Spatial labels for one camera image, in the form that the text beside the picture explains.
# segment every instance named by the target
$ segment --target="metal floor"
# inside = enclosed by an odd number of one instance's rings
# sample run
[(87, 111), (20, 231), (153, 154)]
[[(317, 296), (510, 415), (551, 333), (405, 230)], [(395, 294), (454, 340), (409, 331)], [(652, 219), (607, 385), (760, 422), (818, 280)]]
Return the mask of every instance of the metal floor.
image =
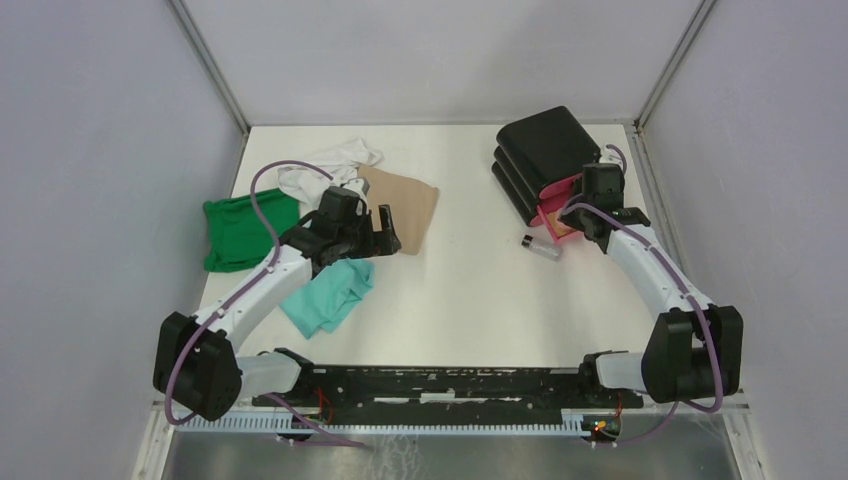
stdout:
[[(624, 436), (661, 417), (631, 415)], [(290, 447), (273, 435), (175, 432), (164, 479), (737, 479), (720, 415), (677, 415), (645, 442), (595, 450), (568, 437), (351, 437), (371, 449)]]

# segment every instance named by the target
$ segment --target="red wire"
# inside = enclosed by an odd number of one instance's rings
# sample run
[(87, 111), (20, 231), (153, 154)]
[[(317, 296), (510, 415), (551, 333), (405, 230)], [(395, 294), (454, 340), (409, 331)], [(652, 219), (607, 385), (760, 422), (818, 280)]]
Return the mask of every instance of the red wire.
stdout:
[(325, 402), (327, 403), (327, 408), (330, 410), (330, 413), (327, 415), (327, 423), (326, 423), (327, 425), (329, 425), (330, 422), (333, 421), (333, 405), (330, 404), (330, 399), (327, 398), (326, 396), (324, 396), (324, 392), (321, 390), (321, 387), (318, 387), (316, 392), (318, 392), (318, 408), (321, 409), (320, 412), (318, 412), (318, 414), (320, 415), (321, 413), (324, 412), (324, 403)]
[(618, 418), (621, 415), (621, 410), (624, 407), (624, 403), (621, 398), (621, 392), (618, 393), (618, 408), (615, 409), (615, 415), (612, 418)]

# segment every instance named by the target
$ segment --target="green cloth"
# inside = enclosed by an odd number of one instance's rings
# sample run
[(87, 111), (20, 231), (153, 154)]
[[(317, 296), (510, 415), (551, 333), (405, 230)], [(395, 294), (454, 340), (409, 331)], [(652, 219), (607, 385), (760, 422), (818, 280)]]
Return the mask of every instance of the green cloth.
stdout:
[[(300, 218), (297, 200), (278, 189), (256, 194), (259, 208), (268, 217), (277, 235), (294, 226)], [(250, 196), (205, 202), (212, 248), (203, 261), (209, 272), (235, 272), (253, 268), (268, 255), (273, 242), (250, 205)]]

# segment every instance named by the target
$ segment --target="mint green cloth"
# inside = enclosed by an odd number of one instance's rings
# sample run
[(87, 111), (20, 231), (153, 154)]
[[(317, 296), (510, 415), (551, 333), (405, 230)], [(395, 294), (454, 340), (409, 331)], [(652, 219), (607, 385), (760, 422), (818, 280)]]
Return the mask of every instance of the mint green cloth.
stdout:
[[(279, 236), (297, 223), (297, 200), (279, 189), (256, 194), (262, 213)], [(209, 255), (203, 260), (208, 272), (235, 272), (253, 268), (268, 255), (273, 242), (259, 221), (250, 196), (205, 202), (203, 211), (209, 223)]]
[(300, 333), (310, 338), (318, 328), (332, 332), (374, 287), (374, 265), (368, 260), (338, 260), (311, 282), (295, 290), (280, 308)]

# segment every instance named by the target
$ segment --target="cable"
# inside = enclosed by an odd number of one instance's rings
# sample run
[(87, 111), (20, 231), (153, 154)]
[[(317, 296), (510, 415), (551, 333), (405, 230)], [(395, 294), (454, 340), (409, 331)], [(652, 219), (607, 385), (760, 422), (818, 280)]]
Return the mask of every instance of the cable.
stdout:
[(294, 418), (300, 420), (300, 423), (306, 425), (307, 427), (312, 429), (315, 433), (324, 435), (325, 437), (329, 437), (329, 438), (332, 438), (334, 440), (334, 441), (327, 441), (327, 442), (295, 442), (295, 443), (298, 443), (300, 445), (311, 445), (311, 446), (365, 447), (365, 444), (362, 443), (362, 442), (356, 442), (356, 441), (353, 441), (353, 440), (348, 440), (344, 437), (340, 437), (336, 434), (333, 434), (333, 433), (330, 433), (330, 432), (324, 430), (323, 428), (318, 426), (317, 423), (313, 422), (312, 420), (309, 420), (308, 418), (306, 418), (303, 415), (301, 415), (300, 413), (298, 413), (298, 411), (295, 410), (294, 407), (289, 405), (289, 403), (286, 402), (285, 400), (283, 400), (283, 398), (280, 397), (279, 395), (277, 395), (275, 393), (266, 393), (265, 396), (270, 398), (271, 400), (279, 403), (280, 405), (282, 405), (282, 407), (285, 408), (286, 410), (288, 410), (289, 413), (291, 413), (294, 416)]
[(614, 447), (617, 447), (619, 445), (627, 445), (627, 444), (631, 444), (631, 443), (638, 443), (638, 442), (641, 442), (641, 441), (645, 440), (646, 438), (648, 438), (652, 435), (657, 434), (659, 431), (661, 431), (662, 429), (664, 429), (665, 427), (668, 426), (668, 423), (671, 421), (671, 417), (674, 416), (674, 412), (677, 411), (677, 407), (679, 405), (680, 405), (680, 402), (674, 402), (674, 404), (671, 406), (671, 408), (669, 409), (669, 411), (665, 415), (665, 417), (662, 420), (660, 420), (660, 423), (656, 424), (654, 426), (654, 428), (648, 430), (645, 433), (640, 433), (639, 435), (636, 435), (635, 437), (626, 438), (622, 441), (618, 441), (616, 439), (612, 444), (609, 444), (609, 445), (614, 448)]
[(610, 150), (618, 154), (618, 158), (621, 159), (621, 173), (627, 173), (627, 158), (624, 156), (624, 152), (622, 152), (620, 148), (616, 147), (611, 143), (604, 145), (604, 147), (609, 148)]
[(625, 225), (622, 225), (621, 222), (612, 218), (601, 210), (593, 207), (592, 205), (589, 205), (588, 203), (575, 203), (573, 205), (565, 207), (560, 212), (559, 216), (562, 217), (564, 215), (568, 215), (569, 213), (573, 212), (574, 210), (577, 210), (578, 208), (582, 208), (594, 213), (595, 215), (604, 219), (610, 225), (630, 235), (636, 241), (641, 243), (646, 250), (651, 252), (654, 257), (656, 257), (656, 259), (660, 262), (660, 265), (662, 265), (663, 269), (666, 271), (666, 273), (668, 273), (672, 281), (674, 281), (674, 284), (680, 290), (680, 293), (685, 296), (686, 301), (688, 301), (689, 305), (691, 305), (692, 308), (695, 310), (695, 316), (698, 318), (698, 324), (701, 326), (701, 331), (704, 333), (704, 343), (706, 343), (707, 345), (707, 356), (710, 359), (710, 368), (712, 369), (713, 383), (715, 385), (715, 401), (709, 407), (705, 407), (689, 400), (684, 401), (684, 403), (704, 413), (717, 412), (721, 408), (721, 404), (724, 400), (724, 390), (721, 382), (721, 371), (718, 366), (718, 355), (716, 354), (713, 336), (710, 333), (710, 325), (709, 323), (707, 323), (707, 317), (704, 316), (704, 312), (700, 304), (698, 304), (698, 301), (695, 300), (694, 296), (692, 296), (692, 293), (689, 291), (689, 288), (686, 287), (686, 282), (683, 281), (683, 279), (677, 273), (677, 270), (671, 266), (668, 260), (666, 260), (665, 256), (653, 244), (651, 244), (650, 240), (627, 228)]
[(621, 397), (621, 392), (618, 392), (618, 407), (615, 409), (615, 415), (612, 416), (613, 420), (621, 416), (621, 411), (624, 408), (624, 399)]
[[(274, 253), (271, 255), (271, 260), (268, 262), (269, 266), (277, 263), (277, 259), (280, 258), (280, 252), (282, 251), (282, 247), (280, 246), (280, 240), (277, 237), (277, 232), (274, 231), (274, 227), (271, 225), (271, 222), (268, 221), (268, 218), (262, 213), (262, 209), (259, 208), (259, 202), (256, 200), (256, 182), (259, 180), (259, 177), (262, 176), (263, 173), (268, 170), (280, 166), (280, 165), (299, 165), (301, 167), (311, 168), (316, 172), (324, 175), (330, 180), (333, 179), (333, 176), (327, 173), (325, 170), (322, 170), (314, 165), (310, 165), (306, 162), (301, 162), (298, 160), (280, 160), (277, 162), (269, 163), (264, 167), (260, 168), (258, 172), (253, 176), (253, 181), (250, 182), (250, 204), (253, 206), (253, 210), (256, 212), (256, 215), (259, 217), (259, 221), (262, 222), (262, 225), (265, 227), (265, 230), (268, 231), (268, 234), (271, 235), (271, 240), (274, 243)], [(194, 348), (194, 344), (197, 343), (197, 340), (203, 335), (210, 325), (212, 325), (215, 320), (221, 318), (221, 315), (218, 312), (226, 312), (242, 295), (244, 295), (248, 290), (253, 288), (254, 285), (259, 283), (265, 275), (269, 273), (268, 269), (262, 269), (259, 273), (256, 274), (255, 277), (251, 278), (243, 287), (238, 289), (230, 298), (228, 298), (224, 303), (221, 304), (221, 307), (215, 310), (209, 318), (203, 322), (203, 324), (198, 327), (191, 337), (189, 337), (185, 346), (183, 347), (180, 354), (177, 356), (177, 360), (174, 362), (174, 368), (171, 370), (171, 376), (168, 377), (168, 385), (165, 388), (165, 418), (168, 419), (168, 422), (171, 425), (182, 425), (192, 418), (194, 418), (197, 414), (192, 412), (186, 415), (183, 418), (174, 417), (174, 409), (173, 409), (173, 401), (174, 401), (174, 387), (177, 384), (177, 375), (179, 375), (180, 370), (183, 368), (183, 364), (185, 363), (186, 358), (188, 357), (189, 352)]]
[(612, 438), (614, 442), (617, 442), (618, 438), (621, 437), (621, 432), (624, 431), (624, 419), (622, 419), (620, 416), (615, 417), (615, 419), (618, 421), (618, 434), (613, 434), (612, 432), (607, 431), (606, 428), (600, 428), (598, 429), (598, 431)]
[(333, 421), (333, 404), (330, 403), (330, 399), (327, 398), (326, 395), (324, 395), (324, 391), (321, 390), (321, 387), (318, 387), (318, 402), (320, 403), (319, 407), (322, 412), (324, 411), (324, 404), (327, 404), (327, 409), (330, 411), (330, 413), (327, 415), (327, 421), (325, 422), (325, 424), (329, 425)]
[(574, 195), (571, 198), (569, 198), (568, 201), (565, 202), (565, 205), (562, 206), (562, 208), (566, 209), (566, 208), (570, 207), (571, 205), (573, 205), (573, 204), (575, 204), (575, 203), (577, 203), (581, 200), (583, 200), (583, 194), (578, 193), (577, 195)]

